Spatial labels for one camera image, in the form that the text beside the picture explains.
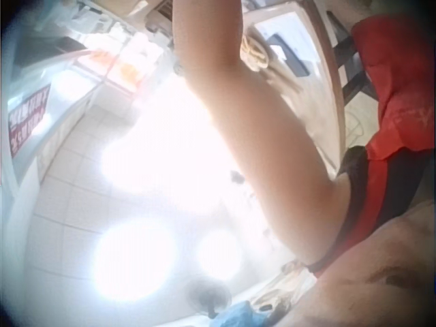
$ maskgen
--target poster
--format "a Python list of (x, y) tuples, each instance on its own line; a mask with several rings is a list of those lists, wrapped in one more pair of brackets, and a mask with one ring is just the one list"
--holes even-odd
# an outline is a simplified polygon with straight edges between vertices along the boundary
[(32, 134), (46, 113), (50, 84), (26, 98), (9, 113), (9, 142), (12, 157)]

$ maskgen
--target white ceiling tile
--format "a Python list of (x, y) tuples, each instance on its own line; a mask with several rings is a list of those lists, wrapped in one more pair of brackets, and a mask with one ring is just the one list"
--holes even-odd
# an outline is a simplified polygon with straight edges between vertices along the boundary
[(65, 226), (62, 273), (66, 276), (92, 279), (94, 253), (100, 237), (99, 234)]
[(72, 131), (63, 143), (63, 148), (84, 155), (88, 144), (91, 141), (91, 137), (81, 131)]
[(112, 128), (101, 124), (93, 132), (93, 136), (104, 142), (114, 142), (119, 140), (122, 134), (118, 128)]
[(86, 114), (87, 117), (94, 118), (96, 121), (102, 121), (108, 112), (99, 106), (92, 107)]
[(104, 232), (108, 227), (109, 197), (73, 187), (65, 223), (93, 232)]
[(27, 261), (53, 273), (62, 271), (63, 225), (33, 216), (27, 243)]
[(70, 184), (47, 176), (40, 189), (35, 214), (63, 222), (71, 191)]
[(93, 161), (100, 162), (102, 160), (102, 155), (109, 144), (110, 142), (104, 142), (97, 138), (93, 138), (88, 144), (84, 156)]
[(82, 131), (83, 133), (89, 135), (94, 135), (95, 130), (99, 125), (100, 122), (97, 119), (93, 117), (85, 116), (78, 122), (74, 130)]
[(63, 302), (68, 326), (120, 326), (116, 320), (116, 302), (103, 298), (92, 281), (64, 279)]
[(79, 171), (81, 162), (80, 155), (61, 149), (48, 169), (48, 175), (72, 183)]
[(110, 227), (119, 223), (125, 223), (132, 219), (138, 219), (147, 216), (147, 210), (129, 204), (125, 201), (111, 199), (109, 204), (109, 225)]
[(110, 195), (111, 183), (102, 172), (102, 165), (83, 159), (74, 184), (102, 195)]

